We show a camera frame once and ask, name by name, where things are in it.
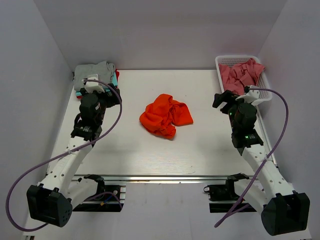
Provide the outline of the orange t-shirt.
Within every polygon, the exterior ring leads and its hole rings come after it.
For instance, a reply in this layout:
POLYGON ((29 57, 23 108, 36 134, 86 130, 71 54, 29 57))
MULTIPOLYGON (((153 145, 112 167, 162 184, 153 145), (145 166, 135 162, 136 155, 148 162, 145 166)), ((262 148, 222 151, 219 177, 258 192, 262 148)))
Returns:
POLYGON ((176 126, 194 123, 188 106, 165 93, 146 106, 139 121, 149 133, 168 140, 175 137, 176 126))

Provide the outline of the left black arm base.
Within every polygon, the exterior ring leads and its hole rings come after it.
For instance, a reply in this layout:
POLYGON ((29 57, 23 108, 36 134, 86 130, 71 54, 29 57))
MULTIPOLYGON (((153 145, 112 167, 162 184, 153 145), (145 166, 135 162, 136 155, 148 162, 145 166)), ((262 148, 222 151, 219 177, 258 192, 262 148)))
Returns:
POLYGON ((99 186, 97 193, 90 196, 93 199, 85 200, 76 206, 73 212, 120 213, 125 204, 125 197, 125 184, 104 180, 104 187, 99 186))

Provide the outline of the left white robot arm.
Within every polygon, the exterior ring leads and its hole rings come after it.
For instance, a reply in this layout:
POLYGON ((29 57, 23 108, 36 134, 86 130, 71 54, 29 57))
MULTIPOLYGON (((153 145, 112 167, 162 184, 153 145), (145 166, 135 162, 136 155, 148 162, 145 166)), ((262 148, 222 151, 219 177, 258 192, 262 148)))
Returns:
POLYGON ((46 224, 63 227, 73 210, 86 199, 99 200, 106 187, 101 176, 87 174, 76 184, 72 179, 79 166, 100 139, 107 108, 120 105, 120 90, 113 84, 105 91, 98 83, 83 88, 79 113, 66 147, 66 155, 59 157, 54 168, 26 193, 30 217, 46 224))

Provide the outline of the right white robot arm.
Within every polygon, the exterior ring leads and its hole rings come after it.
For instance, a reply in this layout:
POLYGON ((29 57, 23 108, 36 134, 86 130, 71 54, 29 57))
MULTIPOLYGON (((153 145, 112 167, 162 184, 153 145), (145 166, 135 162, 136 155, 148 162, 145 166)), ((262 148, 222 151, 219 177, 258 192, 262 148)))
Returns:
POLYGON ((228 212, 214 225, 219 227, 225 219, 240 212, 238 205, 246 201, 260 214, 264 229, 271 236, 307 229, 310 199, 304 192, 297 192, 281 175, 266 153, 263 140, 255 129, 259 88, 246 87, 244 95, 230 90, 214 95, 213 108, 228 115, 231 140, 240 156, 254 171, 252 178, 234 174, 226 180, 226 195, 236 200, 228 212))

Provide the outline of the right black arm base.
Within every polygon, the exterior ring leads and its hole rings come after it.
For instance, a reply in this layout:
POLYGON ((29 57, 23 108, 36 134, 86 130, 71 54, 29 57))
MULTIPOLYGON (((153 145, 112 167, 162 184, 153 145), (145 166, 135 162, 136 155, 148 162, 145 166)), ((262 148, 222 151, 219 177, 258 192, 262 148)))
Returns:
POLYGON ((229 208, 238 200, 234 183, 239 180, 249 180, 243 173, 229 175, 224 183, 210 184, 203 188, 203 192, 209 196, 210 213, 227 213, 229 208))

